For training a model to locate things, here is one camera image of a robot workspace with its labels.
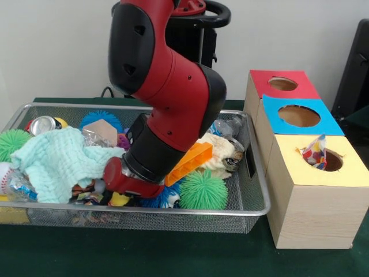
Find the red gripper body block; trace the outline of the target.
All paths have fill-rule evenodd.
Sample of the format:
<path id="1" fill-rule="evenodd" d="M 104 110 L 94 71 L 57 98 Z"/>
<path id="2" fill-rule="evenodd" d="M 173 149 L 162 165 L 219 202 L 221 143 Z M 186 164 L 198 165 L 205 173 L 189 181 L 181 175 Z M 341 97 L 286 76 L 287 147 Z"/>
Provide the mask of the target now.
<path id="1" fill-rule="evenodd" d="M 113 157 L 104 168 L 103 180 L 109 191 L 152 199 L 163 191 L 169 172 L 170 164 L 153 158 L 139 161 L 134 157 Z"/>

